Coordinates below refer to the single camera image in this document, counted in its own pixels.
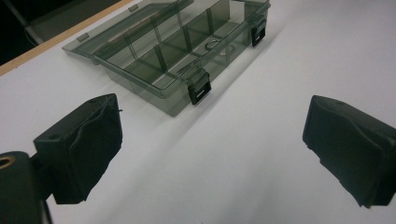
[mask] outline white table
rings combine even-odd
[[[395,223],[394,200],[359,207],[302,135],[314,94],[396,127],[396,1],[271,3],[267,37],[247,50],[248,68],[235,61],[176,118],[62,51],[131,4],[104,17],[0,77],[0,152],[32,156],[33,140],[52,124],[115,92],[122,149],[87,202],[48,199],[56,224]]]

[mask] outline wooden edge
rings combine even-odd
[[[0,76],[3,74],[11,71],[14,68],[17,68],[23,63],[28,62],[29,60],[33,59],[35,56],[45,52],[47,49],[52,48],[53,46],[61,43],[64,41],[66,38],[74,35],[75,33],[81,31],[82,29],[86,28],[87,26],[93,24],[96,21],[99,21],[102,19],[104,16],[110,14],[111,12],[119,9],[120,7],[123,7],[134,0],[120,0],[118,3],[114,4],[111,7],[106,8],[105,10],[95,14],[94,16],[88,18],[85,21],[82,21],[81,23],[73,26],[72,28],[64,31],[63,33],[56,35],[52,39],[44,42],[43,44],[23,53],[21,56],[9,61],[8,63],[5,63],[0,66]]]

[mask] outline clear plastic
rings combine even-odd
[[[191,101],[189,89],[201,91],[203,80],[215,79],[256,39],[253,29],[265,29],[269,6],[269,1],[143,1],[130,8],[131,15],[64,49],[101,64],[113,80],[175,116]]]

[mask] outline box latch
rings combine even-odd
[[[254,22],[253,28],[251,29],[251,45],[253,47],[256,47],[265,37],[266,24],[267,19],[265,19],[264,16]]]
[[[204,69],[201,69],[197,76],[189,79],[188,86],[193,105],[197,105],[212,90],[209,74]]]

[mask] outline transparent plastic case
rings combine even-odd
[[[64,46],[170,116],[265,36],[269,1],[143,1]]]

